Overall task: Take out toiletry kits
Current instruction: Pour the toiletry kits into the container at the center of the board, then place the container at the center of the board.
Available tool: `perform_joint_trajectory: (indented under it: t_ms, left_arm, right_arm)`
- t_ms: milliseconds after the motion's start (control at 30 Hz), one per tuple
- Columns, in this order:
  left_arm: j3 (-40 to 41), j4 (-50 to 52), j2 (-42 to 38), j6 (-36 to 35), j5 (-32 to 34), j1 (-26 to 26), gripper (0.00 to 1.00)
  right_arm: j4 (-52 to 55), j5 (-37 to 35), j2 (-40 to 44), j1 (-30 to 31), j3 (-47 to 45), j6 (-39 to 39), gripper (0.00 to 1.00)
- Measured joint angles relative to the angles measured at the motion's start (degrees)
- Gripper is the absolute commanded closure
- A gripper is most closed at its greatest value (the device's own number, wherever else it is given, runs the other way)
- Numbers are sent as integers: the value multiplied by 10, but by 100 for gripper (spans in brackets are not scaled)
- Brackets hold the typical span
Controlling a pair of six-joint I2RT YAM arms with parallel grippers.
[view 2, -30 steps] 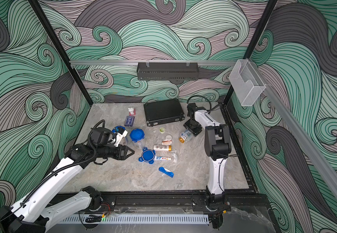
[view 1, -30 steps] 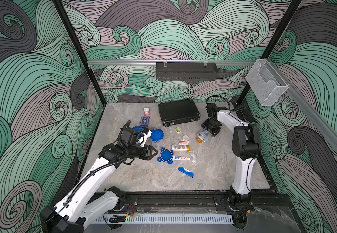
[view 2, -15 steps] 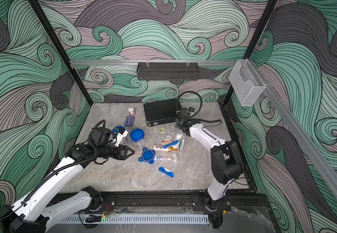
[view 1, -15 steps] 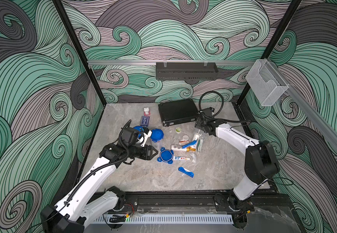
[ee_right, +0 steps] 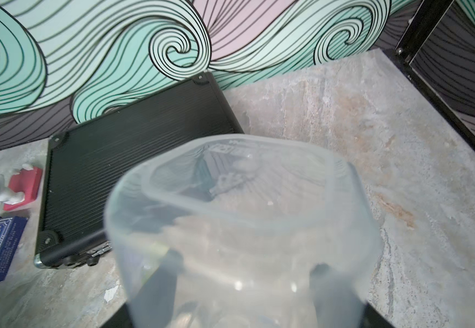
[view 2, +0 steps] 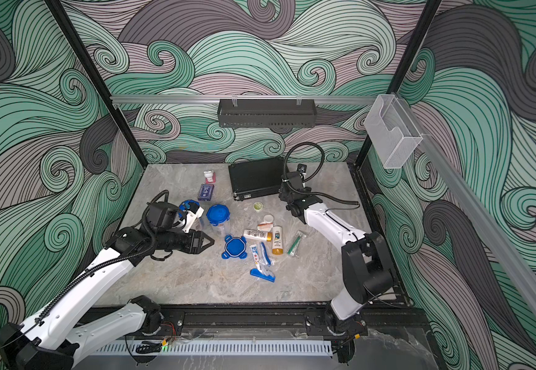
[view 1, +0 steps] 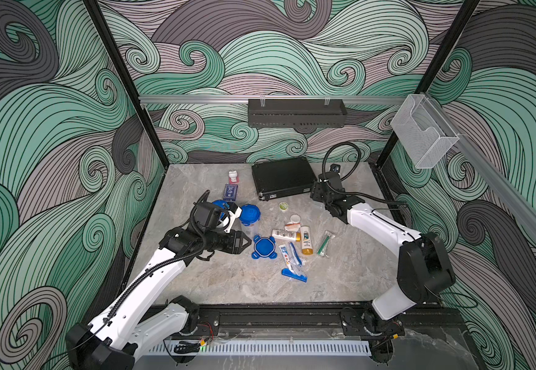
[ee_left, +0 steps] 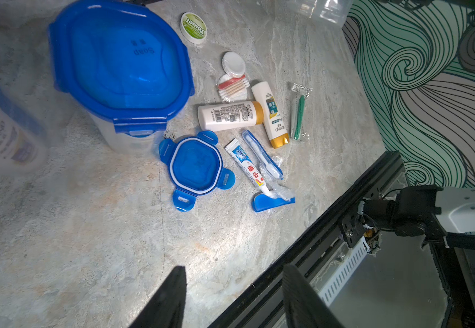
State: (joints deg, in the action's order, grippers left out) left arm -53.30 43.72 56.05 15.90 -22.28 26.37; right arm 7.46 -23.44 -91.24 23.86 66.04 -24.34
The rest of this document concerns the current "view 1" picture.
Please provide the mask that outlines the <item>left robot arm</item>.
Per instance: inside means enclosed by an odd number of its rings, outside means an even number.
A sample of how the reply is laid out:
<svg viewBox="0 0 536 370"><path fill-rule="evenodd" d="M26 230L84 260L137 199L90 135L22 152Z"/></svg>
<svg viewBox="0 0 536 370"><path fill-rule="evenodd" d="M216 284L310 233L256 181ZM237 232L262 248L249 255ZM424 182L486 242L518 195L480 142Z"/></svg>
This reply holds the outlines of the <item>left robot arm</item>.
<svg viewBox="0 0 536 370"><path fill-rule="evenodd" d="M184 296L159 313L145 315L166 287L203 251L241 254L252 239L229 233L173 228L139 275L101 314L66 334L73 369L132 369L167 337L196 331L199 306Z"/></svg>

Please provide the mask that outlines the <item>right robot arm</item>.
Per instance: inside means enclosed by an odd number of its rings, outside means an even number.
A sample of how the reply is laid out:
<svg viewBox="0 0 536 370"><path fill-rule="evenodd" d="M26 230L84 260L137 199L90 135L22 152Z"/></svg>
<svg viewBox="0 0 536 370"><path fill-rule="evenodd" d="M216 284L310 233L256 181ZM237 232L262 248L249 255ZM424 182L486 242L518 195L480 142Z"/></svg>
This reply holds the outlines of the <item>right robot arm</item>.
<svg viewBox="0 0 536 370"><path fill-rule="evenodd" d="M379 319L394 319L454 285L456 276L448 251L437 234L422 234L399 224L361 197L332 189L328 181L314 182L310 195L333 217L369 234L397 260L396 282L371 303Z"/></svg>

